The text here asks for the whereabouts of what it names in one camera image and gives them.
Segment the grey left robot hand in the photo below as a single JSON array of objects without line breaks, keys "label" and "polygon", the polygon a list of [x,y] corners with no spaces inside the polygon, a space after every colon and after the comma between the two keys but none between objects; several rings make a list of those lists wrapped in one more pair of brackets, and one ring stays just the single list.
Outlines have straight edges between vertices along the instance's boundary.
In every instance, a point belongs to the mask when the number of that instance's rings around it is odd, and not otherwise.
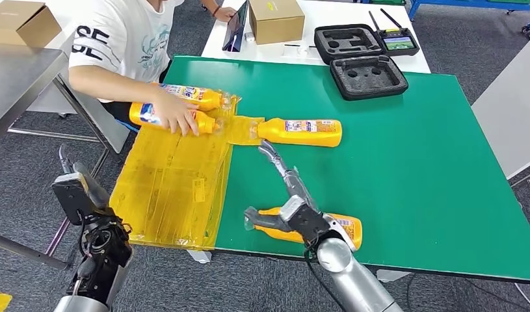
[{"label": "grey left robot hand", "polygon": [[81,174],[88,187],[87,194],[92,202],[98,208],[105,208],[109,206],[109,193],[95,180],[93,175],[88,171],[87,167],[80,161],[71,162],[69,153],[66,151],[67,145],[61,144],[59,148],[59,159],[62,169],[65,174],[79,173]]}]

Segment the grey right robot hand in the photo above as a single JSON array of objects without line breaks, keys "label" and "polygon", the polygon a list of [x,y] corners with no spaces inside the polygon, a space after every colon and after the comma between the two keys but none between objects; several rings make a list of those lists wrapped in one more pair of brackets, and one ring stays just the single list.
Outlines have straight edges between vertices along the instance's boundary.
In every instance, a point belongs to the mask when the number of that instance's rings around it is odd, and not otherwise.
[{"label": "grey right robot hand", "polygon": [[[312,197],[304,182],[301,180],[297,169],[295,167],[288,168],[276,148],[268,140],[262,140],[261,144],[258,146],[258,150],[260,153],[266,155],[270,163],[274,165],[284,181],[289,196],[292,197],[297,195],[301,197],[309,206],[314,207],[315,204],[312,200]],[[244,211],[244,216],[245,225],[248,226],[249,229],[252,229],[255,226],[261,226],[265,228],[277,229],[283,232],[291,231],[291,228],[281,216],[261,216],[253,207],[248,207]]]}]

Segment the person's right hand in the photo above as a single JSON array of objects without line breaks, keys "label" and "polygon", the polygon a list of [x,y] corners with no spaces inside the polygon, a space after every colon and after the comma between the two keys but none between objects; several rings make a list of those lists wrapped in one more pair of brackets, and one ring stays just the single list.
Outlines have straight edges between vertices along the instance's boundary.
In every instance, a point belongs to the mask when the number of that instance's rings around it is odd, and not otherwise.
[{"label": "person's right hand", "polygon": [[162,127],[169,129],[171,133],[180,130],[183,136],[188,135],[189,131],[196,136],[199,135],[197,123],[192,116],[192,112],[198,108],[198,105],[185,102],[180,97],[165,91],[158,91],[150,103]]}]

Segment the person's left hand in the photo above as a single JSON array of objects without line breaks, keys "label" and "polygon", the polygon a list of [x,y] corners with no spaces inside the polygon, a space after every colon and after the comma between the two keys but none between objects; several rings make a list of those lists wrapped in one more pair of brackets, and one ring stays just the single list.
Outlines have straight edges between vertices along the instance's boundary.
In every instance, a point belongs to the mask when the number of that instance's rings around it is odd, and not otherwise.
[{"label": "person's left hand", "polygon": [[212,16],[221,22],[229,22],[236,13],[237,11],[232,7],[218,6],[214,9]]}]

